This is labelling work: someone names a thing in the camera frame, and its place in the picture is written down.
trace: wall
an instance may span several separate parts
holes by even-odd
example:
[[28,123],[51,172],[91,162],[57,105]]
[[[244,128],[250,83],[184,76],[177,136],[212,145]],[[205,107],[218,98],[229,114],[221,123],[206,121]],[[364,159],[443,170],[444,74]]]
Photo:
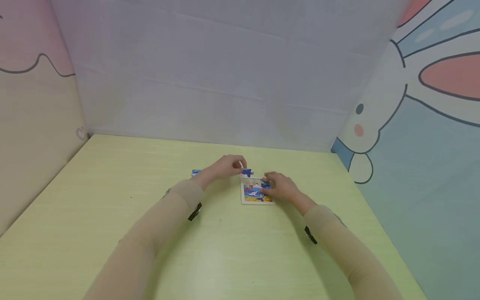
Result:
[[478,299],[480,1],[416,0],[332,149],[431,300]]
[[53,0],[91,132],[329,151],[408,0]]
[[86,140],[48,0],[0,0],[0,236]]

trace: cartoon rabbit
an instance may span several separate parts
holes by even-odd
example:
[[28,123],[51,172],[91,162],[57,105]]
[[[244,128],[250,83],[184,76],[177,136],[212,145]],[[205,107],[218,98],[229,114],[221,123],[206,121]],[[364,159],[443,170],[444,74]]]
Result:
[[397,42],[452,1],[418,0],[412,14],[396,31],[376,66],[373,77],[350,113],[339,140],[354,154],[349,173],[366,183],[373,173],[368,152],[381,130],[408,97],[453,120],[480,127],[480,29],[467,31],[403,56]]

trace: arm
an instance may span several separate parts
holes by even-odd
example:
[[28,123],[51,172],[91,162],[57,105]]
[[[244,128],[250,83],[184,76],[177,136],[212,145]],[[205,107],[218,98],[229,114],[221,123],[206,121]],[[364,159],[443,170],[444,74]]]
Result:
[[392,278],[373,253],[326,206],[317,205],[283,174],[266,173],[275,187],[262,190],[284,198],[303,215],[321,247],[333,258],[352,286],[356,300],[402,300]]
[[190,180],[183,180],[132,226],[103,265],[84,300],[141,299],[159,251],[195,210],[203,190],[216,179],[240,174],[242,156],[223,156]]

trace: arm sleeve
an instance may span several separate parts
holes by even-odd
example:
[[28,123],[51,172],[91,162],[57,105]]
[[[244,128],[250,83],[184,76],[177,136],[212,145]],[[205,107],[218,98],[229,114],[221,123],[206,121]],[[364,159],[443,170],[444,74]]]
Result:
[[398,288],[373,253],[326,206],[304,216],[312,235],[352,286],[356,300],[401,300]]
[[119,241],[84,299],[141,299],[159,250],[196,209],[202,195],[202,188],[192,180],[172,187]]

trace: table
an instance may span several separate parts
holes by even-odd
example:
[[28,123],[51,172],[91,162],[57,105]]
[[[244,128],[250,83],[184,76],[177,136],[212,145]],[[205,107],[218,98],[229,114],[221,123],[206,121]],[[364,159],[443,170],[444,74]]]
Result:
[[[97,134],[0,238],[2,298],[80,299],[135,220],[223,154],[290,176],[341,216],[405,299],[426,299],[336,154]],[[146,299],[352,299],[300,215],[283,203],[241,205],[239,180],[207,190],[158,258]]]

